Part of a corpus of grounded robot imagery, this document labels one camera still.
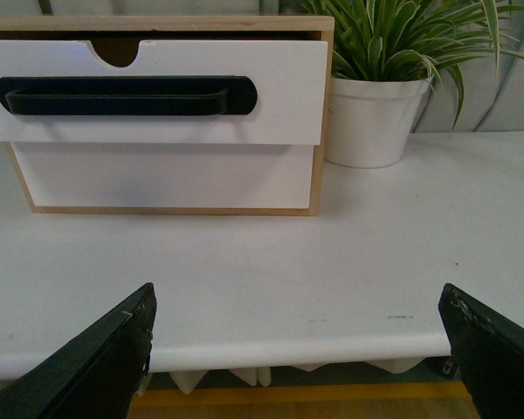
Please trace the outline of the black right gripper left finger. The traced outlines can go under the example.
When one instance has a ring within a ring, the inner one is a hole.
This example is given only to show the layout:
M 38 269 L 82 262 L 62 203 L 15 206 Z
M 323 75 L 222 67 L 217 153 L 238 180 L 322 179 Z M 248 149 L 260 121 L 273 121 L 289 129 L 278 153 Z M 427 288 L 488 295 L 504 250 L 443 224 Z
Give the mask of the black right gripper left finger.
M 125 418 L 149 368 L 156 297 L 146 283 L 0 390 L 0 418 Z

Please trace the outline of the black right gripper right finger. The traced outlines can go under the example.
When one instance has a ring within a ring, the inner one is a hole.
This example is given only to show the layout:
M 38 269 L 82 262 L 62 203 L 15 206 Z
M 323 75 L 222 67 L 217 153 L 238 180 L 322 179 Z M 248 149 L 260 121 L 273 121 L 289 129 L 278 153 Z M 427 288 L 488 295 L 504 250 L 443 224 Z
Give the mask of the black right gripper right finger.
M 447 283 L 438 311 L 481 418 L 524 418 L 524 328 Z

